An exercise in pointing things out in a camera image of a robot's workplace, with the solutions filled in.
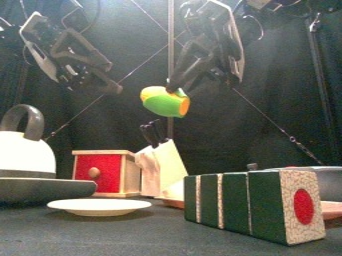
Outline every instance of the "white kettle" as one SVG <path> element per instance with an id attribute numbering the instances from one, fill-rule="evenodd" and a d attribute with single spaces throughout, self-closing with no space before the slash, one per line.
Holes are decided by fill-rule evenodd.
<path id="1" fill-rule="evenodd" d="M 22 133 L 17 125 L 25 114 Z M 56 159 L 41 140 L 42 131 L 44 116 L 34 107 L 18 104 L 6 111 L 0 123 L 0 177 L 56 177 Z"/>

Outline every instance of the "white plate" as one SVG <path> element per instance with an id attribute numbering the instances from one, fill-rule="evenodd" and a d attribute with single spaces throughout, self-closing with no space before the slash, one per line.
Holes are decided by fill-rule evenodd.
<path id="1" fill-rule="evenodd" d="M 118 216 L 149 206 L 149 202 L 126 199 L 69 199 L 48 203 L 49 208 L 80 216 Z"/>

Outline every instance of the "dark table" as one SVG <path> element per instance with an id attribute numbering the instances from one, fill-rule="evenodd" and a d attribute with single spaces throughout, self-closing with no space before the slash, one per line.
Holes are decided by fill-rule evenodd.
<path id="1" fill-rule="evenodd" d="M 0 206 L 0 255 L 342 255 L 342 228 L 287 247 L 184 220 L 160 200 L 116 217 L 84 217 L 41 206 Z"/>

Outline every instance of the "red wooden box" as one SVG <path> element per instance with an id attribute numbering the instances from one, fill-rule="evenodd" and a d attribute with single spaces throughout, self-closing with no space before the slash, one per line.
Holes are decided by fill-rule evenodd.
<path id="1" fill-rule="evenodd" d="M 129 197 L 140 195 L 140 168 L 126 150 L 80 150 L 74 155 L 74 180 L 97 184 L 93 196 Z"/>

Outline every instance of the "black curtain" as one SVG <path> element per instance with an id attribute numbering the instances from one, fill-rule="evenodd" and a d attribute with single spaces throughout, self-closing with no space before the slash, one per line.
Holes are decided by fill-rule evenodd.
<path id="1" fill-rule="evenodd" d="M 92 20 L 96 2 L 78 2 Z M 138 98 L 140 90 L 149 85 L 164 85 L 168 76 L 166 0 L 100 2 L 98 18 L 84 36 L 113 63 L 108 75 L 120 81 L 121 95 L 105 96 L 77 116 L 100 94 L 68 91 L 33 65 L 21 99 L 45 116 L 45 137 L 69 124 L 48 140 L 57 159 L 57 176 L 62 178 L 70 177 L 72 150 L 126 149 L 136 152 L 146 146 L 138 132 L 140 124 L 156 118 L 164 126 L 166 124 L 165 118 L 142 108 Z M 177 9 L 183 1 L 174 2 Z M 29 3 L 28 14 L 38 7 L 41 14 L 58 22 L 65 1 L 25 1 L 26 6 Z M 336 135 L 340 134 L 342 73 L 340 45 L 333 42 L 340 42 L 340 15 L 340 11 L 323 15 L 317 31 L 331 127 Z M 183 30 L 176 17 L 174 34 Z M 337 152 L 333 152 L 307 33 L 305 21 L 293 19 L 267 30 L 263 39 L 244 49 L 244 79 L 236 90 L 276 126 L 231 88 L 220 88 L 211 81 L 200 85 L 205 90 L 193 95 L 187 116 L 174 119 L 173 139 L 189 174 L 244 171 L 251 162 L 261 169 L 317 165 L 289 141 L 288 135 L 325 165 L 340 165 L 336 156 L 340 136 L 333 142 L 337 144 Z M 177 37 L 180 44 L 187 40 L 185 34 Z M 181 49 L 178 43 L 174 43 L 176 56 Z"/>

